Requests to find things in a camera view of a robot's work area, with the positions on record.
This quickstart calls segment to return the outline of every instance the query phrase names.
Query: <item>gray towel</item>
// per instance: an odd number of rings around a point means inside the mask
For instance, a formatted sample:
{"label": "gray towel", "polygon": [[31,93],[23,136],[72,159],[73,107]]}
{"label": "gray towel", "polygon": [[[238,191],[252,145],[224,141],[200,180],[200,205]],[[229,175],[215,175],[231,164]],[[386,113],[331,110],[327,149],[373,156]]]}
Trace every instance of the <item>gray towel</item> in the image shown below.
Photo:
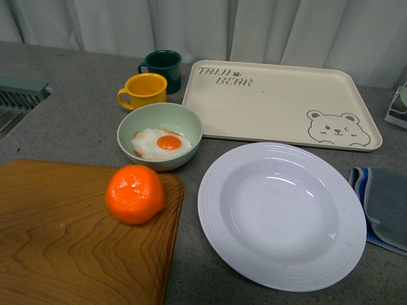
{"label": "gray towel", "polygon": [[407,256],[407,175],[355,167],[349,183],[363,206],[367,241]]}

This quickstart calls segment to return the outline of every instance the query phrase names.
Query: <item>sink drain rack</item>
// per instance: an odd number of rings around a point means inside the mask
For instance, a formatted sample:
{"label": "sink drain rack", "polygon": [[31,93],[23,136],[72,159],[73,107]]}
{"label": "sink drain rack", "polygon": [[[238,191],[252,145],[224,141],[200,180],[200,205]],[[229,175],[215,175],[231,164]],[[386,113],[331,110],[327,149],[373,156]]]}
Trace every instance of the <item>sink drain rack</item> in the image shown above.
{"label": "sink drain rack", "polygon": [[0,140],[50,95],[46,81],[0,74]]}

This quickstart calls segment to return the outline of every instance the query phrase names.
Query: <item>dish rack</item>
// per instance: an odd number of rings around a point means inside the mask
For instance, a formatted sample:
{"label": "dish rack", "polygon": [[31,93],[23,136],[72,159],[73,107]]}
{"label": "dish rack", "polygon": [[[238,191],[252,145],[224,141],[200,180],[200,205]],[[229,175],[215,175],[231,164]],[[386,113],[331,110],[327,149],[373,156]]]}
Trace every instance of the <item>dish rack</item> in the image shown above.
{"label": "dish rack", "polygon": [[48,82],[0,74],[0,140],[50,95]]}
{"label": "dish rack", "polygon": [[384,120],[407,129],[407,81],[394,94]]}

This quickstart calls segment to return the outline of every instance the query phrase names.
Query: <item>orange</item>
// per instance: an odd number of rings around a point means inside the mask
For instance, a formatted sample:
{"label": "orange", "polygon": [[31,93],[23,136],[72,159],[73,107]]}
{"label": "orange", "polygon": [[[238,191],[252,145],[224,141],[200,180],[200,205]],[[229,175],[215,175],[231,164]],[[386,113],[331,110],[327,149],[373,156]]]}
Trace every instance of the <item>orange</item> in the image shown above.
{"label": "orange", "polygon": [[142,165],[127,165],[111,178],[105,201],[109,211],[127,224],[143,224],[165,207],[158,174]]}

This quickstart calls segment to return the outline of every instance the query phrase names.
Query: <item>fried egg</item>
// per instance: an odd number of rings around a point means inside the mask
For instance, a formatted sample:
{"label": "fried egg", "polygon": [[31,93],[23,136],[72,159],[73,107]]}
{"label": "fried egg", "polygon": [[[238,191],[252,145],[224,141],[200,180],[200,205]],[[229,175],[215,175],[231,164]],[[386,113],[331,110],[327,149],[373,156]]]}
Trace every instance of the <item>fried egg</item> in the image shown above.
{"label": "fried egg", "polygon": [[183,135],[159,128],[136,132],[132,144],[137,155],[150,160],[172,159],[192,148],[191,142]]}

